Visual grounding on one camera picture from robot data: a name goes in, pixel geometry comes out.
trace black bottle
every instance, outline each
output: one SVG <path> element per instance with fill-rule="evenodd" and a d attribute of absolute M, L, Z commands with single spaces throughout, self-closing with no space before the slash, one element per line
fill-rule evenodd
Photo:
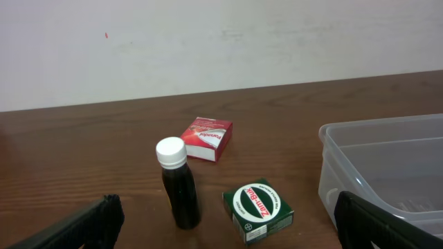
<path fill-rule="evenodd" d="M 200 211 L 185 143 L 180 138 L 165 138 L 157 144 L 156 152 L 175 222 L 179 228 L 192 229 L 200 222 Z"/>

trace wooden table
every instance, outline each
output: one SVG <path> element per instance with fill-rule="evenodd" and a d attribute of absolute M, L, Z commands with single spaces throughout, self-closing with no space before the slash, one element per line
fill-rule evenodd
<path fill-rule="evenodd" d="M 0 113 L 0 248 L 119 194 L 116 248 L 244 248 L 221 193 L 265 177 L 295 210 L 254 248 L 340 248 L 319 197 L 320 126 L 443 113 L 443 71 Z M 231 120 L 219 163 L 190 159 L 202 222 L 176 228 L 155 145 L 197 117 Z"/>

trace red box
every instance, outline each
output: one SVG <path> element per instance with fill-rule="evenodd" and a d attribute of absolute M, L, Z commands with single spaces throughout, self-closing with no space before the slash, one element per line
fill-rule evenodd
<path fill-rule="evenodd" d="M 181 135 L 188 156 L 217 162 L 233 133 L 231 121 L 196 118 Z"/>

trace white bottle cap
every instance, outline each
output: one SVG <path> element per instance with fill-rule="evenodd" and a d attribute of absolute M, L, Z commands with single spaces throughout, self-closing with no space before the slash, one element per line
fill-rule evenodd
<path fill-rule="evenodd" d="M 163 139 L 157 144 L 156 152 L 164 169 L 178 169 L 186 163 L 186 147 L 181 138 Z"/>

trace white wall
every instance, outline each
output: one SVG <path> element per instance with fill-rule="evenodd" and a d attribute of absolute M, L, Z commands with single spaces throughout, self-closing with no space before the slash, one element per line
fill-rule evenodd
<path fill-rule="evenodd" d="M 0 111 L 443 69 L 442 13 L 442 0 L 2 0 Z"/>

